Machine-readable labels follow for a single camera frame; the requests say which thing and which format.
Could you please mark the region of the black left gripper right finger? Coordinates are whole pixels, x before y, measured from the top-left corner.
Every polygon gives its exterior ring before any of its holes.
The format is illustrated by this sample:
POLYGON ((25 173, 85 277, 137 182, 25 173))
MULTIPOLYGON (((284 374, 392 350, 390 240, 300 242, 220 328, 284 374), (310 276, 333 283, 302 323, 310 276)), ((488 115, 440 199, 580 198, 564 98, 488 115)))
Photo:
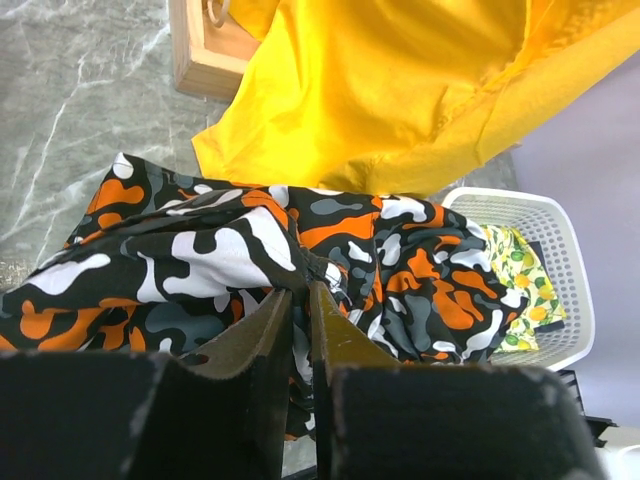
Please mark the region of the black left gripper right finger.
POLYGON ((589 428, 540 368, 393 359, 310 290, 322 479, 599 479, 589 428))

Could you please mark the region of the orange camouflage shorts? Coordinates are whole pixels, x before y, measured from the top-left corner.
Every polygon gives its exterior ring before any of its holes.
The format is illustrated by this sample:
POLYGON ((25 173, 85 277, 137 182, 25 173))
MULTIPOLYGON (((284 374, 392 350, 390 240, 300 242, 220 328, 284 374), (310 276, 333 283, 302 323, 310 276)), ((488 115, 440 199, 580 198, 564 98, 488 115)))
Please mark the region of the orange camouflage shorts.
POLYGON ((408 363, 484 362, 525 310, 484 231, 426 200, 195 178, 119 154, 64 248, 1 297, 5 350, 185 355, 293 297, 286 438, 313 436, 310 288, 408 363))

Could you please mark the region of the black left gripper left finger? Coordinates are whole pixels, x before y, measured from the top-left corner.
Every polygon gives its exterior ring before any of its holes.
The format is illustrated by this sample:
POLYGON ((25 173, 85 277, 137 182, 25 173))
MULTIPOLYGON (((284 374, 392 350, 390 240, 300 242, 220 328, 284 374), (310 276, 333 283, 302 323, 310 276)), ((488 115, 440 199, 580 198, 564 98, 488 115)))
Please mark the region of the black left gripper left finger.
POLYGON ((291 366, 291 295, 181 358, 6 352, 5 479, 277 479, 291 366))

